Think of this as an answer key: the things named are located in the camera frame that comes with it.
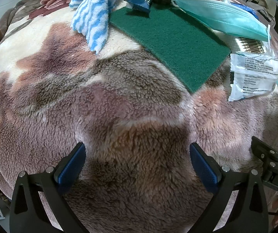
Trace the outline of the person's right hand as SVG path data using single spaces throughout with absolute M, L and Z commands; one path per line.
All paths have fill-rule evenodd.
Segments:
M 275 192 L 268 204 L 268 211 L 278 213 L 278 192 Z M 269 229 L 268 232 L 272 232 L 278 226 L 278 215 L 269 215 Z

